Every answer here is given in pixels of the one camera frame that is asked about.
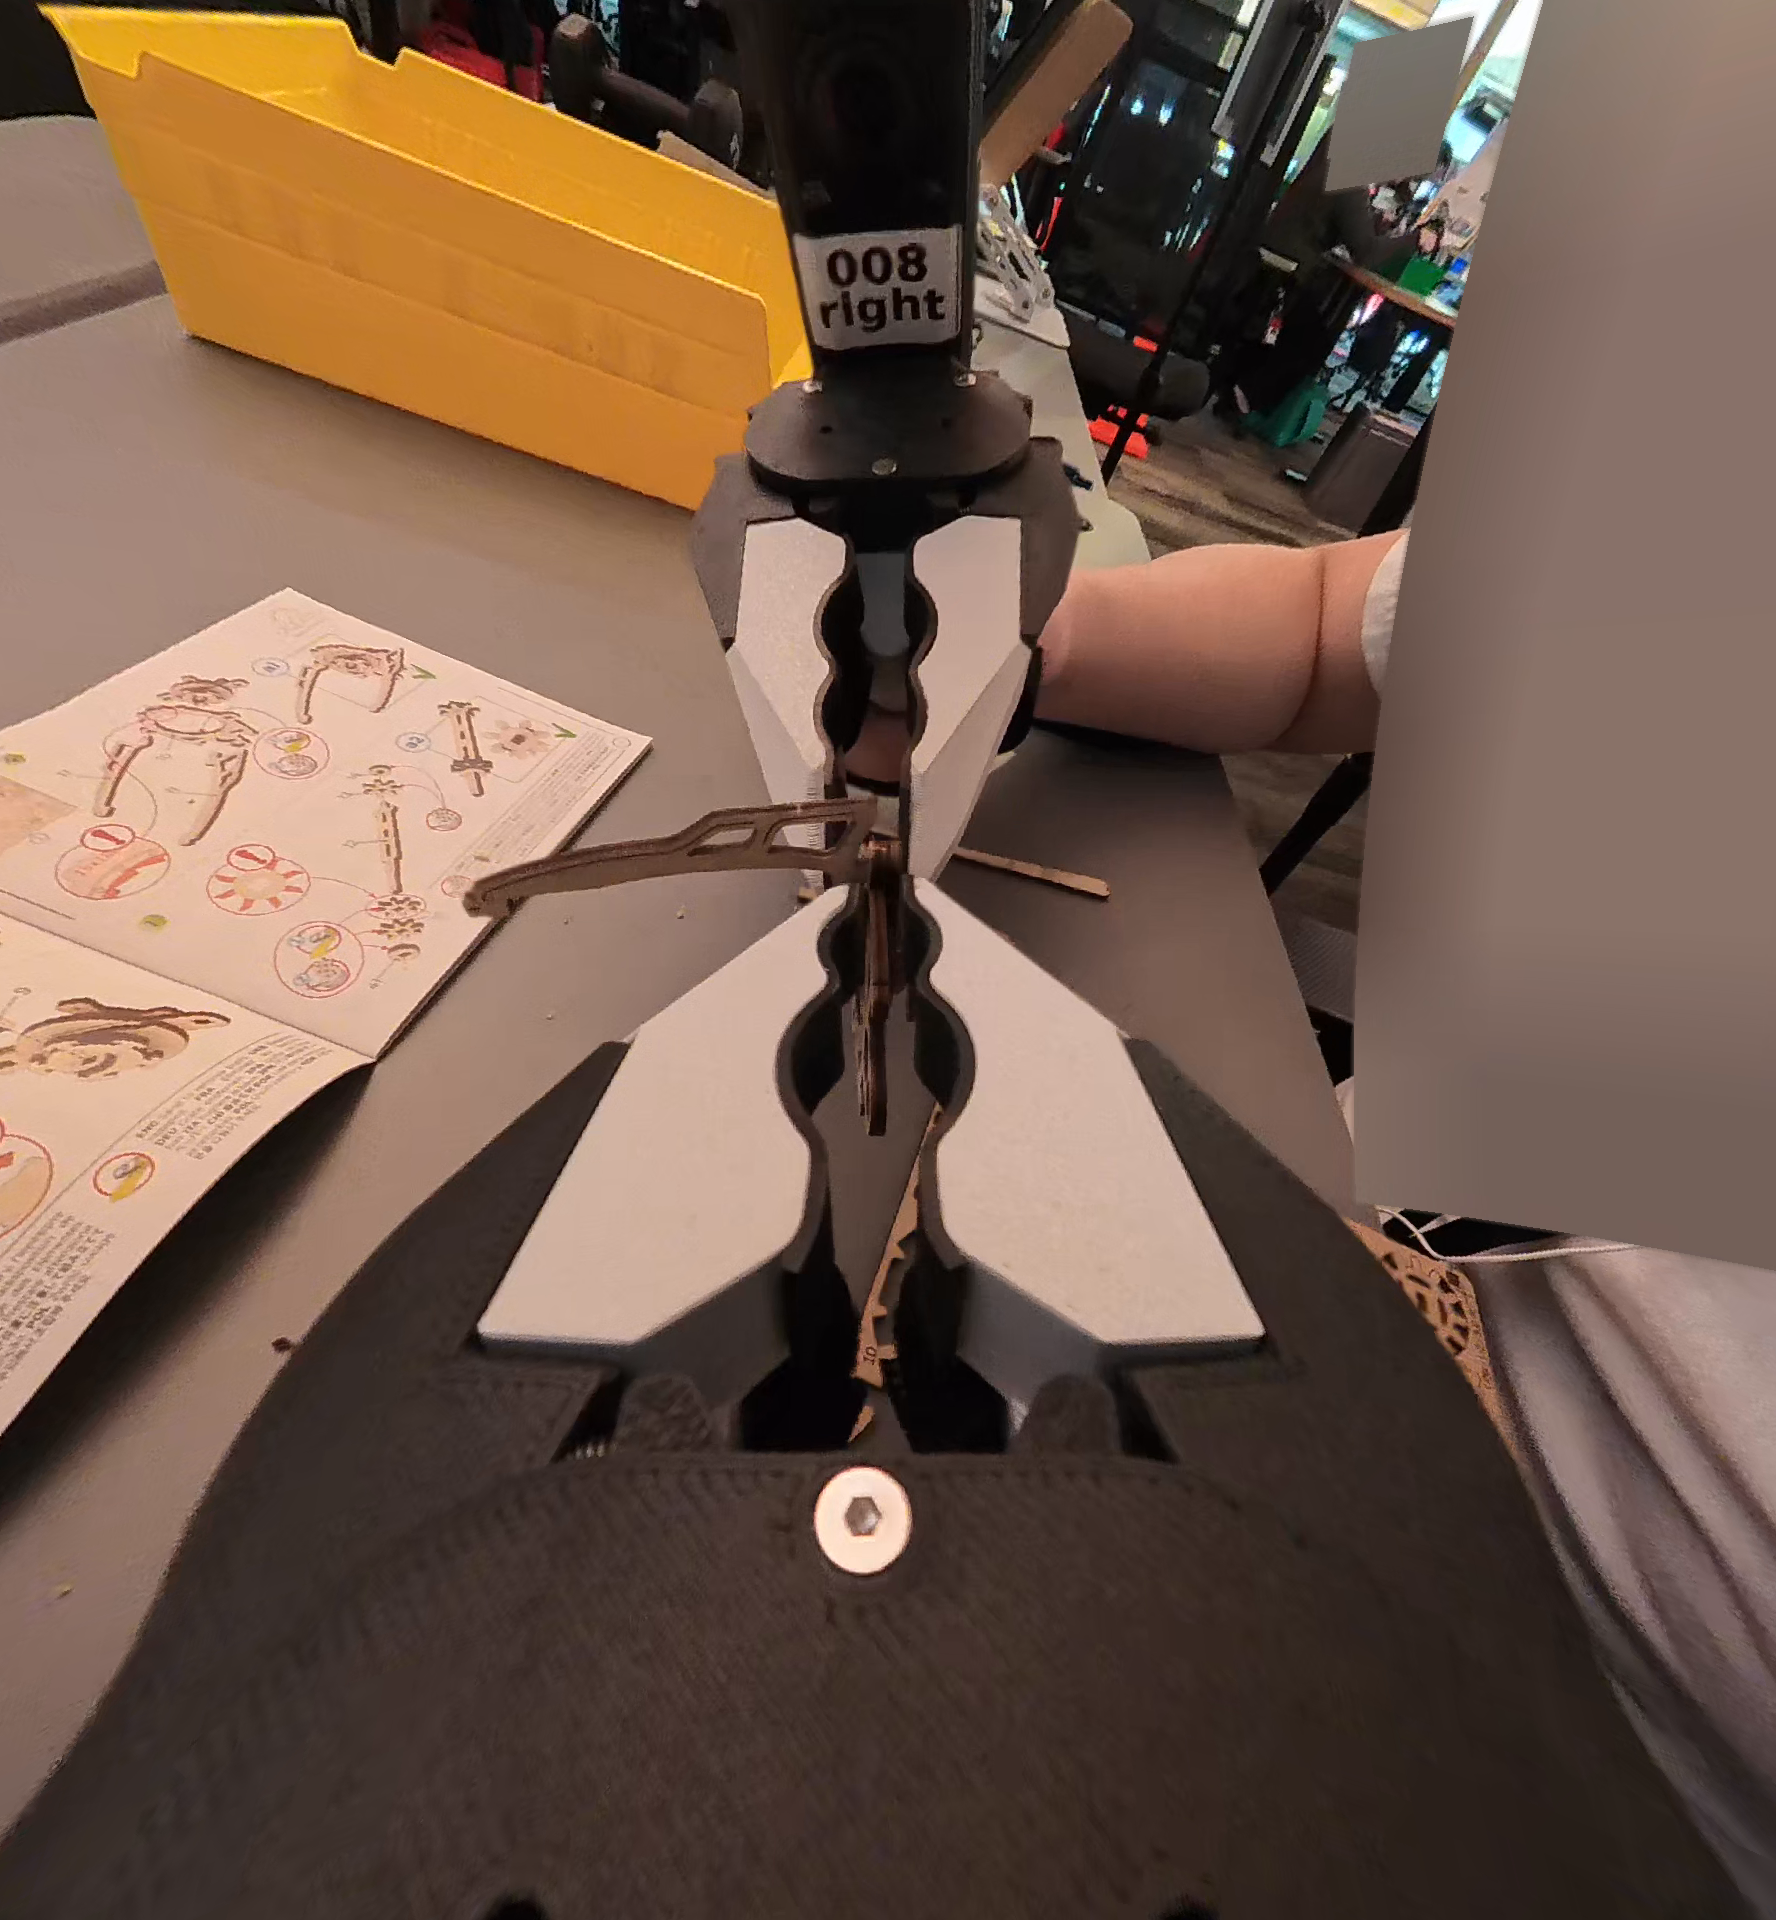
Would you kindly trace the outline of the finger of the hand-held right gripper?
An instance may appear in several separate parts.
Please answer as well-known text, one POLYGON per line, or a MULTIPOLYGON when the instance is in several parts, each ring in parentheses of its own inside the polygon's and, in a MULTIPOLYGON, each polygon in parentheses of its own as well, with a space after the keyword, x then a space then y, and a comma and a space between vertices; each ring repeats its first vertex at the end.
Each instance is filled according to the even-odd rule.
POLYGON ((833 662, 822 617, 850 566, 848 542, 805 519, 747 529, 727 672, 773 804, 819 803, 833 749, 824 701, 833 662))
POLYGON ((932 637, 911 662, 918 727, 903 782, 905 871, 936 881, 960 844, 1024 693, 1019 637, 1022 529, 966 516, 923 536, 911 580, 932 637))

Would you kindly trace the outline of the illustrated instruction booklet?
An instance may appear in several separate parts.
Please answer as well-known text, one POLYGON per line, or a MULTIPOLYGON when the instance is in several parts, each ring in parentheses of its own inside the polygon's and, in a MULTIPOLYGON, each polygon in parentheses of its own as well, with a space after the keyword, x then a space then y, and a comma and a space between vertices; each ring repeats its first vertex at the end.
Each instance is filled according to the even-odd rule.
POLYGON ((0 731, 0 1441, 650 751, 290 588, 0 731))

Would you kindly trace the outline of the yellow plastic bin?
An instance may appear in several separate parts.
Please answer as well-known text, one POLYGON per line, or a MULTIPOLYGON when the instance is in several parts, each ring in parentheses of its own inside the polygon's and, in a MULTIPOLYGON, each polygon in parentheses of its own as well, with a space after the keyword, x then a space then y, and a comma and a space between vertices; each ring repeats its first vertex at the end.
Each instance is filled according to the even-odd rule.
POLYGON ((327 16, 43 15, 195 338, 683 511, 810 374, 741 186, 327 16))

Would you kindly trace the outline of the person's right hand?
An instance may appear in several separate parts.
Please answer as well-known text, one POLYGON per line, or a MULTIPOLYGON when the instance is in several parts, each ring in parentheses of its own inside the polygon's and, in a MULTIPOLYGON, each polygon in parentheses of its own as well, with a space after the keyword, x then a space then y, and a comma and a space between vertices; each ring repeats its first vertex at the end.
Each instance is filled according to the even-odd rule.
POLYGON ((844 749, 844 781, 875 795, 899 791, 914 749, 908 659, 873 656, 854 742, 844 749))

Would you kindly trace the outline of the person's right forearm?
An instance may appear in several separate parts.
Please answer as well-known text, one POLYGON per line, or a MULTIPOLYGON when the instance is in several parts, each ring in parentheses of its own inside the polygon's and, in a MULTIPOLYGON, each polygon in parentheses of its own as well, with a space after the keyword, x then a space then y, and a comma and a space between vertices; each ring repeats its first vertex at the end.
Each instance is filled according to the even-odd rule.
POLYGON ((1084 570, 1041 637, 1037 719, 1210 756, 1374 751, 1407 530, 1222 542, 1084 570))

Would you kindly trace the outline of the curved wooden arm part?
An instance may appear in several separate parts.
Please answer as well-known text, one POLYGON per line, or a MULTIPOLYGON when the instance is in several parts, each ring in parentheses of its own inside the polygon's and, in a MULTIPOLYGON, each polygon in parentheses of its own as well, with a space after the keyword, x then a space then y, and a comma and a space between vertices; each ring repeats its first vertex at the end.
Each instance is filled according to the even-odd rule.
POLYGON ((869 795, 716 808, 668 835, 566 849, 477 877, 463 890, 462 909, 474 919, 504 919, 523 901, 734 873, 852 884, 866 867, 873 830, 869 795))

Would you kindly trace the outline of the dark toothed wooden part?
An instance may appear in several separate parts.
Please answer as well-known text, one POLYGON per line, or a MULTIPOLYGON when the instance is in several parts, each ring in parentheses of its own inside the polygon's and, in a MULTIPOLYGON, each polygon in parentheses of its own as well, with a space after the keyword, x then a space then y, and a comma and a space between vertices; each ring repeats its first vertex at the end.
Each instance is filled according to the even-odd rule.
POLYGON ((856 983, 852 989, 854 1090, 869 1139, 889 1114, 889 1015, 905 991, 905 871, 899 841, 871 833, 860 849, 854 894, 856 983))

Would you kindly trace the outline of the black dumbbell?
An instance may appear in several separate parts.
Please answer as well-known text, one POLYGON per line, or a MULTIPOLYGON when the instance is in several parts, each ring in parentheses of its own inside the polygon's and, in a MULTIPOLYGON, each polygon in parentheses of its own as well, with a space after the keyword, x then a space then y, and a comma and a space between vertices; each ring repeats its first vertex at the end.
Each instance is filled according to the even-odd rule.
POLYGON ((653 149, 668 134, 732 175, 740 170, 746 124, 732 84, 705 78, 681 101, 627 76, 588 16, 569 13, 554 26, 546 46, 546 99, 556 113, 618 139, 653 149))

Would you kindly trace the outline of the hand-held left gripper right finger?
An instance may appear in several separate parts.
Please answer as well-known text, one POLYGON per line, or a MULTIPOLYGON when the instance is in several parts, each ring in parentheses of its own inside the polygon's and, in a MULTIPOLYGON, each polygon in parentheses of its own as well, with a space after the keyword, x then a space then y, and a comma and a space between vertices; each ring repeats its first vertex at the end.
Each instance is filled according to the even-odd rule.
POLYGON ((1001 1396, 1249 1355, 1264 1324, 1112 1021, 934 883, 926 986, 966 1042, 929 1197, 958 1355, 1001 1396))

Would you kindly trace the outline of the thin wooden stick part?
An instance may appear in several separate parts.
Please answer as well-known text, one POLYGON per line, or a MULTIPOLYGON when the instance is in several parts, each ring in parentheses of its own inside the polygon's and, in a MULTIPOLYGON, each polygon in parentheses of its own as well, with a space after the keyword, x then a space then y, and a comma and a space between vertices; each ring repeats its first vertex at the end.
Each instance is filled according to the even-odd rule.
POLYGON ((1019 856, 1009 856, 1009 854, 995 854, 995 852, 968 849, 968 847, 960 847, 952 854, 952 861, 978 871, 1022 878, 1022 881, 1041 884, 1058 892, 1086 899, 1086 901, 1112 901, 1113 897, 1112 887, 1099 877, 1087 877, 1081 873, 1050 867, 1037 861, 1027 861, 1019 856))

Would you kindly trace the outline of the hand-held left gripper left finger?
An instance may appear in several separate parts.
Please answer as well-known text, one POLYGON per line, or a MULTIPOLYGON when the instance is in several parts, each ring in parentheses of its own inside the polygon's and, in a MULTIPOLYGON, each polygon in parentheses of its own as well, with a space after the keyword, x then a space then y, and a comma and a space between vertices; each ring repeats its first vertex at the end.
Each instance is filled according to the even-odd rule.
POLYGON ((829 989, 829 888, 645 1021, 476 1334, 559 1359, 783 1359, 783 1258, 818 1223, 816 1156, 779 1080, 829 989))

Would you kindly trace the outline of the wooden background table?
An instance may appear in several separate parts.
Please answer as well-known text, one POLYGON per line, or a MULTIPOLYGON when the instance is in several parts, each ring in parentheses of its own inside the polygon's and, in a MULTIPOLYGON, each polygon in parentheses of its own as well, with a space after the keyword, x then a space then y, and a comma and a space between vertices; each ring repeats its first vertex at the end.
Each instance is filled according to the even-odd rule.
POLYGON ((1422 325, 1435 330, 1452 332, 1456 327, 1456 312, 1439 306, 1438 303, 1424 299, 1396 281, 1379 277, 1358 262, 1344 259, 1340 253, 1326 253, 1322 265, 1340 274, 1346 282, 1360 288, 1364 294, 1379 299, 1384 304, 1391 304, 1407 314, 1413 325, 1422 325))

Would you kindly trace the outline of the person's grey clothing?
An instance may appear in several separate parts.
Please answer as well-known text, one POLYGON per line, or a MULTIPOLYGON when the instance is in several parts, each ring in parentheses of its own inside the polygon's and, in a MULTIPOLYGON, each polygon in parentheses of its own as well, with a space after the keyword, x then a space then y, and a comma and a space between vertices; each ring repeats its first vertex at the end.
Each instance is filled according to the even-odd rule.
POLYGON ((1555 1250, 1474 1283, 1602 1669, 1744 1900, 1776 1917, 1776 1273, 1555 1250))

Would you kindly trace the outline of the tan cardboard panel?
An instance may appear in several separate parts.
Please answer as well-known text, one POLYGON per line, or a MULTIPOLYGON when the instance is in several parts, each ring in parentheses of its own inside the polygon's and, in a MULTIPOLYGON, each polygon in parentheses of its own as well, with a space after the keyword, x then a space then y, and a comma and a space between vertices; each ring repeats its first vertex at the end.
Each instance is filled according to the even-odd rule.
POLYGON ((1003 186, 1104 76, 1134 31, 1115 2, 1051 2, 988 78, 978 181, 1003 186))

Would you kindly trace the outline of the plywood model parts sheet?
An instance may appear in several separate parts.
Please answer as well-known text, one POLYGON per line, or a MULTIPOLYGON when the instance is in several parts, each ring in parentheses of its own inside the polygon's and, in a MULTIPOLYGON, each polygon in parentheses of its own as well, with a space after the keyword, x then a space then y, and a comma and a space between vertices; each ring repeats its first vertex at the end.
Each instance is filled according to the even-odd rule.
MULTIPOLYGON (((852 1367, 852 1380, 860 1384, 862 1400, 852 1418, 852 1428, 842 1442, 845 1450, 883 1438, 889 1427, 886 1417, 894 1413, 888 1386, 899 1349, 895 1339, 880 1329, 891 1329, 895 1324, 897 1274, 908 1261, 914 1258, 923 1239, 923 1153, 926 1148, 918 1146, 908 1167, 897 1208, 862 1303, 857 1346, 852 1367)), ((1410 1247, 1400 1247, 1365 1224, 1352 1223, 1348 1228, 1364 1247, 1376 1273, 1391 1283, 1402 1301, 1426 1324, 1429 1341, 1452 1361, 1457 1376, 1474 1393, 1484 1417, 1498 1428, 1504 1428, 1500 1388, 1496 1384, 1494 1362, 1470 1277, 1460 1267, 1434 1261, 1410 1247)), ((1292 1352, 1270 1334, 1243 1352, 1211 1351, 1204 1357, 1143 1357, 1119 1361, 1112 1371, 1112 1379, 1119 1386, 1126 1386, 1129 1375, 1164 1369, 1180 1371, 1187 1367, 1194 1371, 1214 1369, 1243 1383, 1292 1380, 1307 1371, 1305 1361, 1304 1355, 1292 1352)))

